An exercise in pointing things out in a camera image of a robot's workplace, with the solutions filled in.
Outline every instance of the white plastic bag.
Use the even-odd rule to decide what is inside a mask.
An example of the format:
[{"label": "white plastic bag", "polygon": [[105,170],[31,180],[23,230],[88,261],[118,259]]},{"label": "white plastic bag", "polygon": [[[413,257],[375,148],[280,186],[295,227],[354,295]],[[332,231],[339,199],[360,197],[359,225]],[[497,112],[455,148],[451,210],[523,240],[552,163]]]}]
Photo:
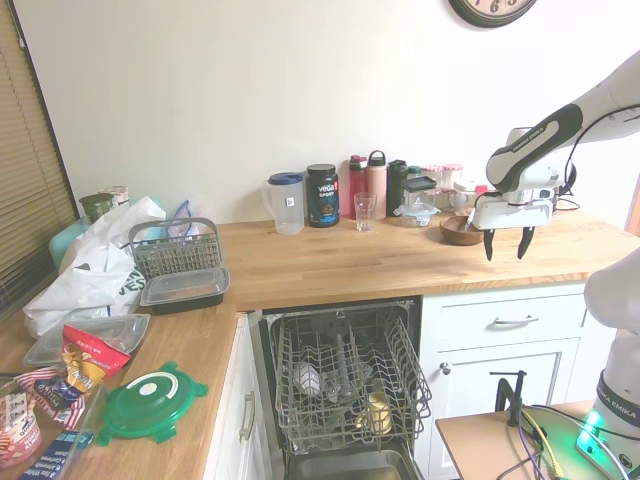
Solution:
[{"label": "white plastic bag", "polygon": [[148,197],[100,217],[71,244],[60,276],[24,307],[29,333],[38,338],[60,322],[135,310],[144,278],[127,246],[129,230],[164,219],[164,211]]}]

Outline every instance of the container lid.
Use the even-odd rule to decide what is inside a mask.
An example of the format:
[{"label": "container lid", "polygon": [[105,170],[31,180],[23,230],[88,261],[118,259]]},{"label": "container lid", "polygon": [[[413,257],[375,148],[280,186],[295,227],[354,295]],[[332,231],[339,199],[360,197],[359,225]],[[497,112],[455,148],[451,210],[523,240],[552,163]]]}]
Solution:
[{"label": "container lid", "polygon": [[[147,331],[149,315],[95,317],[66,323],[101,338],[122,352],[131,353]],[[42,367],[62,361],[60,353],[62,352],[63,326],[58,325],[52,328],[38,339],[24,357],[26,366]]]},{"label": "container lid", "polygon": [[365,168],[367,168],[366,157],[351,155],[351,159],[349,160],[349,170],[359,171],[359,170],[364,170]]},{"label": "container lid", "polygon": [[439,212],[440,210],[428,203],[421,203],[419,205],[400,205],[394,211],[396,215],[401,215],[403,217],[430,217],[431,215],[435,215]]},{"label": "container lid", "polygon": [[222,267],[158,275],[145,285],[140,305],[163,305],[221,295],[229,283],[229,272]]},{"label": "container lid", "polygon": [[315,163],[307,167],[309,175],[333,175],[336,173],[336,166],[330,163]]},{"label": "container lid", "polygon": [[369,154],[369,166],[370,167],[384,167],[387,163],[387,157],[384,156],[382,150],[374,150]]},{"label": "container lid", "polygon": [[407,167],[407,162],[405,162],[404,160],[394,160],[393,162],[389,162],[389,169],[393,170],[393,169],[397,169],[397,170],[401,170],[402,167]]},{"label": "container lid", "polygon": [[463,170],[464,166],[459,163],[449,163],[442,166],[443,170]]},{"label": "container lid", "polygon": [[442,171],[442,165],[427,165],[426,167],[422,167],[425,172],[434,172],[438,173]]},{"label": "container lid", "polygon": [[93,195],[87,195],[78,200],[82,204],[102,203],[109,202],[113,198],[113,193],[94,193]]},{"label": "container lid", "polygon": [[299,173],[276,173],[269,177],[269,185],[294,185],[302,182],[302,175]]},{"label": "container lid", "polygon": [[204,384],[168,362],[159,371],[148,373],[112,392],[107,398],[104,426],[98,437],[140,438],[154,435],[161,442],[175,434],[176,422],[189,410],[195,397],[207,394]]},{"label": "container lid", "polygon": [[422,192],[436,188],[435,180],[429,177],[407,178],[401,182],[402,188],[409,193]]}]

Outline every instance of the plastic pitcher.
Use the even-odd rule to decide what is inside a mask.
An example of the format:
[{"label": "plastic pitcher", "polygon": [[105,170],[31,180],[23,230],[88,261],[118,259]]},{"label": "plastic pitcher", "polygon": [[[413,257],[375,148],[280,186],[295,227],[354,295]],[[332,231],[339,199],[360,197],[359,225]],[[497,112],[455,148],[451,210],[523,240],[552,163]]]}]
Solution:
[{"label": "plastic pitcher", "polygon": [[278,233],[295,235],[304,228],[302,180],[299,173],[276,173],[262,185],[262,199]]}]

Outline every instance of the wire rack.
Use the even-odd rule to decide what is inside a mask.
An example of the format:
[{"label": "wire rack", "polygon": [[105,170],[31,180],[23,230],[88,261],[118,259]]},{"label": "wire rack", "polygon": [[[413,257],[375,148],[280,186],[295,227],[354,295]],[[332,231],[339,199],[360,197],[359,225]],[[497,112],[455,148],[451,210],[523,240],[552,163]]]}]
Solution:
[{"label": "wire rack", "polygon": [[[202,223],[210,232],[186,237],[167,237],[134,242],[136,235],[148,228],[166,229],[188,223]],[[169,273],[189,272],[222,266],[218,230],[206,218],[192,217],[136,225],[129,232],[129,243],[140,273],[147,280]]]},{"label": "wire rack", "polygon": [[398,307],[285,318],[277,353],[278,424],[293,454],[412,441],[431,415]]}]

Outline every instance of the green container lid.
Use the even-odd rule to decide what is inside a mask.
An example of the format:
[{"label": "green container lid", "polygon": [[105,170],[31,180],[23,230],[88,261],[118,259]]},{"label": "green container lid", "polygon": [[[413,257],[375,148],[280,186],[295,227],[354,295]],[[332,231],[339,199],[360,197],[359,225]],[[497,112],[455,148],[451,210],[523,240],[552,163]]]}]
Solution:
[{"label": "green container lid", "polygon": [[204,397],[209,391],[206,385],[195,382],[177,367],[175,362],[165,363],[159,371],[138,377],[111,392],[97,444],[108,445],[113,437],[151,436],[156,443],[173,437],[176,422],[196,397]]}]

